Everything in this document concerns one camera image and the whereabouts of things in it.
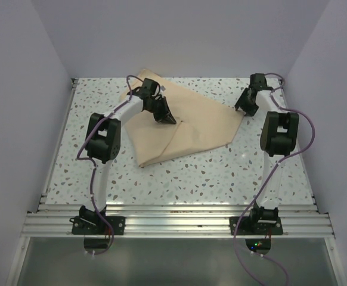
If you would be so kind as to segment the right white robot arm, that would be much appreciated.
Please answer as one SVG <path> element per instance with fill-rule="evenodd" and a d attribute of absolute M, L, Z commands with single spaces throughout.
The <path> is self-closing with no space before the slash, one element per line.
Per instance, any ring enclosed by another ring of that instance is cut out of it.
<path fill-rule="evenodd" d="M 266 111 L 266 117 L 260 136 L 259 145 L 264 152 L 264 168 L 260 194 L 253 203 L 248 217 L 243 217 L 239 229 L 251 230 L 261 234 L 279 224 L 278 192 L 282 167 L 274 167 L 271 159 L 285 158 L 295 149 L 298 135 L 299 115 L 294 112 L 284 113 L 270 98 L 273 87 L 267 84 L 263 73 L 250 75 L 249 86 L 245 88 L 235 104 L 236 110 L 252 117 L 258 110 Z"/>

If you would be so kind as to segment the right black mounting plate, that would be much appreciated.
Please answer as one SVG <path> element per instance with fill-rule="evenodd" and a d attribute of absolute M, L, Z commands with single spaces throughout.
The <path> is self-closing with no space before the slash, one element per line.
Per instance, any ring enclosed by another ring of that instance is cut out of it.
<path fill-rule="evenodd" d="M 244 216 L 238 226 L 237 235 L 283 235 L 282 221 L 278 218 L 275 222 L 251 222 Z"/>

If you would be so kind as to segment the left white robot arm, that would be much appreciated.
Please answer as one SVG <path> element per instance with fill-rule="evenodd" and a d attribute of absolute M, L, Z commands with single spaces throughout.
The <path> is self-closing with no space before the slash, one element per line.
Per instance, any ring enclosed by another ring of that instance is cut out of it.
<path fill-rule="evenodd" d="M 94 165 L 89 183 L 90 203 L 85 208 L 93 214 L 86 219 L 85 226 L 93 234 L 102 233 L 107 226 L 104 217 L 106 210 L 107 178 L 111 162 L 120 151 L 121 129 L 137 114 L 147 111 L 153 115 L 155 122 L 163 125 L 175 125 L 167 99 L 162 95 L 161 85 L 153 79 L 140 79 L 140 86 L 131 88 L 129 79 L 126 83 L 129 88 L 124 100 L 115 106 L 112 111 L 100 114 L 93 113 L 89 118 L 86 138 L 78 151 L 77 160 L 89 160 Z"/>

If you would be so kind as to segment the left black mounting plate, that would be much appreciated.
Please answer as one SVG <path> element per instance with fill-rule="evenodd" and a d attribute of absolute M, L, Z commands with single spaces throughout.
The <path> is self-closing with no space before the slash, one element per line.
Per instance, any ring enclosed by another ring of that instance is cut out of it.
<path fill-rule="evenodd" d="M 123 235 L 126 218 L 122 216 L 109 216 L 106 217 L 106 221 L 113 227 L 112 234 Z M 73 235 L 110 235 L 109 228 L 101 219 L 98 223 L 91 223 L 81 219 L 79 216 L 72 217 L 69 222 L 73 224 Z"/>

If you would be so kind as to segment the black mounting plate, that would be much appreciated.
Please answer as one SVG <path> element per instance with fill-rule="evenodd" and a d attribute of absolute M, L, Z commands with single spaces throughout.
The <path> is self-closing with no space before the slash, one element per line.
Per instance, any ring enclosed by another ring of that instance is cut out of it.
<path fill-rule="evenodd" d="M 244 216 L 238 226 L 237 235 L 283 235 L 282 221 L 278 218 L 275 222 L 251 222 Z"/>
<path fill-rule="evenodd" d="M 106 221 L 113 227 L 112 234 L 123 235 L 126 218 L 122 216 L 109 216 L 106 217 Z M 81 219 L 79 216 L 72 217 L 69 222 L 73 224 L 73 235 L 110 235 L 109 228 L 101 219 L 98 223 L 91 223 Z"/>

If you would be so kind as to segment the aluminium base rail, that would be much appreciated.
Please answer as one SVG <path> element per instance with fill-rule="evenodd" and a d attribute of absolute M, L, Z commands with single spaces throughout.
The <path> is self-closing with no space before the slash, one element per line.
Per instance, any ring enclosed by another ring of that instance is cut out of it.
<path fill-rule="evenodd" d="M 124 238 L 230 238 L 229 218 L 240 215 L 244 205 L 109 205 L 108 216 L 126 219 Z M 76 205 L 42 204 L 26 215 L 24 237 L 71 237 L 70 219 Z M 333 238 L 327 214 L 315 205 L 280 206 L 283 238 Z"/>

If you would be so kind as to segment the beige cloth mat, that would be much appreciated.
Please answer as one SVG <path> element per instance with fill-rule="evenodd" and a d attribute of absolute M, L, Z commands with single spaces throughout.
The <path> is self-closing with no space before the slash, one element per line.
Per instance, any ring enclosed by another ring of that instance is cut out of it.
<path fill-rule="evenodd" d="M 243 120 L 242 112 L 147 69 L 138 77 L 153 79 L 165 87 L 163 94 L 176 120 L 174 125 L 159 124 L 151 113 L 143 111 L 125 124 L 140 167 L 211 150 L 233 141 Z"/>

